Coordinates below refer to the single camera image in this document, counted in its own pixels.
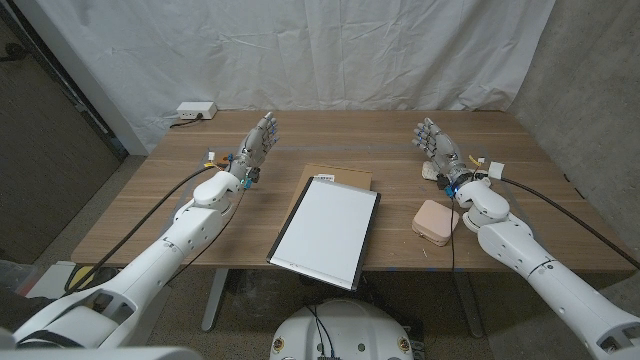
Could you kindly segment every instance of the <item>cable connector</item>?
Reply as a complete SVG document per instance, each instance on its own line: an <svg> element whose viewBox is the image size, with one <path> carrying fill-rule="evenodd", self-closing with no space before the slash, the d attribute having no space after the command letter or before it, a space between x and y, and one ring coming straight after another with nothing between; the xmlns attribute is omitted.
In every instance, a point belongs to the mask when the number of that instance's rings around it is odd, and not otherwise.
<svg viewBox="0 0 640 360"><path fill-rule="evenodd" d="M444 190L447 186L451 185L449 179L442 174L436 176L436 184L438 185L438 190Z"/></svg>
<svg viewBox="0 0 640 360"><path fill-rule="evenodd" d="M497 180L502 179L502 170L504 169L504 164L492 161L489 165L489 177Z"/></svg>
<svg viewBox="0 0 640 360"><path fill-rule="evenodd" d="M483 159L483 161L476 160L473 158L473 156L469 155L469 160L471 160L471 162L474 163L477 167L482 166L482 163L484 162L484 158L481 158L481 159Z"/></svg>
<svg viewBox="0 0 640 360"><path fill-rule="evenodd" d="M451 189L451 185L447 185L446 188L444 188L444 193L447 194L448 197L453 199L453 190Z"/></svg>

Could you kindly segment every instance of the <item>power strip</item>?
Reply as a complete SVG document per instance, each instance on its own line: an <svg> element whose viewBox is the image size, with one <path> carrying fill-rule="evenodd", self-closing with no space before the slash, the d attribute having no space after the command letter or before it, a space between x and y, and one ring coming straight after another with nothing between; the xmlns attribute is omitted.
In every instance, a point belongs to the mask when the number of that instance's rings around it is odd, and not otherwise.
<svg viewBox="0 0 640 360"><path fill-rule="evenodd" d="M210 120L213 119L213 115L216 114L218 108L216 108L216 104L213 101L183 102L176 111L182 120L195 119L198 114L202 114L202 119Z"/></svg>

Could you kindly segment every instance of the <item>white curtain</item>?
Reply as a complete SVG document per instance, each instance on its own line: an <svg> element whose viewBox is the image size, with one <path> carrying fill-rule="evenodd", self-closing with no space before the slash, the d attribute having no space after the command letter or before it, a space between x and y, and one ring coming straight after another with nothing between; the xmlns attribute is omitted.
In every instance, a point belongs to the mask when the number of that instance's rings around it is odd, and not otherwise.
<svg viewBox="0 0 640 360"><path fill-rule="evenodd" d="M554 0L39 0L148 150L220 109L506 109Z"/></svg>

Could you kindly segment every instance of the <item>robot finger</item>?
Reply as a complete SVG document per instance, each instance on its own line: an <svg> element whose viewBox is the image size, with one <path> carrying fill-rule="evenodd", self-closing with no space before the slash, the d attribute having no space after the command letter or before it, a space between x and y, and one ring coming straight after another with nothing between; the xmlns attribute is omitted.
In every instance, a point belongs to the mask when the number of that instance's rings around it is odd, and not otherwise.
<svg viewBox="0 0 640 360"><path fill-rule="evenodd" d="M435 139L433 139L432 137L428 137L428 138L426 138L426 139L425 139L425 138L419 138L419 137L417 137L417 138L415 138L414 140L418 140L418 142L419 142L420 144L424 144L424 145L429 146L429 147L431 147L431 148L433 148L433 147L435 147L435 146L436 146L436 141L435 141Z"/></svg>
<svg viewBox="0 0 640 360"><path fill-rule="evenodd" d="M419 139L421 142L423 142L425 144L434 141L433 138L431 137L431 135L428 132L427 133L424 133L424 132L420 133L419 131L414 131L414 132L418 132L417 134L415 134L416 135L415 138Z"/></svg>
<svg viewBox="0 0 640 360"><path fill-rule="evenodd" d="M260 119L260 121L258 121L257 127L259 129L266 129L267 127L269 127L269 121L270 120L267 119L267 118L262 118L262 119Z"/></svg>
<svg viewBox="0 0 640 360"><path fill-rule="evenodd" d="M429 131L424 131L422 129L413 129L413 133L418 137L427 137L429 136Z"/></svg>
<svg viewBox="0 0 640 360"><path fill-rule="evenodd" d="M429 132L431 133L431 136L436 136L440 134L442 130L440 130L440 127L438 127L438 125L432 123L429 127Z"/></svg>
<svg viewBox="0 0 640 360"><path fill-rule="evenodd" d="M263 130L263 133L262 133L262 139L265 141L270 140L276 135L277 132L278 132L278 128L276 127L265 129Z"/></svg>
<svg viewBox="0 0 640 360"><path fill-rule="evenodd" d="M265 153L269 152L269 150L271 150L273 145L275 145L278 142L278 140L280 140L280 138L276 137L276 138L271 139L267 144L265 144L264 152Z"/></svg>
<svg viewBox="0 0 640 360"><path fill-rule="evenodd" d="M277 143L279 139L280 139L279 137L273 136L273 137L270 137L269 139L265 140L262 144L264 146L271 147L275 143Z"/></svg>
<svg viewBox="0 0 640 360"><path fill-rule="evenodd" d="M433 125L435 125L435 123L429 118L425 118L423 122L418 123L418 127L425 130L430 129Z"/></svg>

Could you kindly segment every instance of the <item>white board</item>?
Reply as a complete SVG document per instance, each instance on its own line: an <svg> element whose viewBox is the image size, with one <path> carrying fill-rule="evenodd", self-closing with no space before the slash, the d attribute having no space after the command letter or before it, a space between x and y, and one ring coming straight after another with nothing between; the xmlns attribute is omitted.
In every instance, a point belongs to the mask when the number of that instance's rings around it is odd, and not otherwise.
<svg viewBox="0 0 640 360"><path fill-rule="evenodd" d="M309 179L267 261L355 290L379 199L373 191Z"/></svg>

